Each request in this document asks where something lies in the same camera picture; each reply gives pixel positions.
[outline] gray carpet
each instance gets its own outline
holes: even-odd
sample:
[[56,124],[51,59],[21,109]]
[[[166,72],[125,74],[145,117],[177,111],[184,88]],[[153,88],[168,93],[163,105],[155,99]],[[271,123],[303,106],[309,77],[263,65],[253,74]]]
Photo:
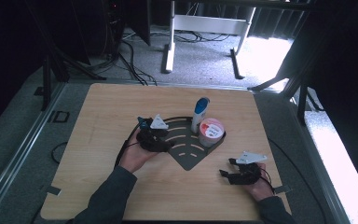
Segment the gray carpet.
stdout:
[[[177,42],[173,72],[170,74],[164,73],[162,69],[164,49],[168,43],[167,36],[153,36],[151,47],[139,41],[137,37],[134,37],[129,43],[135,50],[134,64],[142,71],[152,75],[161,85],[171,83],[245,89],[260,84],[263,78],[260,78],[256,72],[249,72],[249,76],[242,80],[235,78],[232,61],[228,56],[229,49],[235,47],[238,40],[237,36],[231,36],[219,42],[196,44]],[[120,52],[127,59],[130,58],[128,46],[122,45]],[[95,58],[93,63],[98,63],[101,60],[101,58]],[[104,71],[100,75],[108,77],[105,82],[130,80],[130,83],[139,85],[123,67],[124,64],[118,61],[107,71],[104,70],[108,67],[104,67],[95,72]],[[48,122],[44,126],[27,160],[0,203],[0,223],[30,223],[34,217],[35,223],[64,223],[64,221],[43,220],[37,211],[46,197],[46,187],[50,185],[58,167],[58,164],[51,158],[50,152],[57,145],[69,139],[77,114],[92,82],[94,81],[84,75],[72,74],[72,78],[65,86],[62,96],[54,108],[55,111],[69,112],[68,122]],[[12,104],[0,118],[0,174],[40,110],[41,97],[33,96],[35,88],[40,85],[41,70],[28,78],[21,91],[13,99]],[[303,134],[304,127],[299,126],[296,122],[294,105],[282,98],[276,91],[262,91],[255,95],[255,100],[267,136],[287,153],[298,166],[301,174],[305,176],[306,181],[310,183],[317,200],[322,205],[322,210],[326,213],[327,223],[335,223],[308,159],[305,150],[308,146],[304,145],[303,138],[309,136]],[[302,177],[276,146],[271,144],[271,149],[283,184],[289,185],[293,189],[287,194],[287,197],[297,223],[324,223],[321,209]],[[57,148],[55,153],[57,159],[60,158],[63,151],[64,146]]]

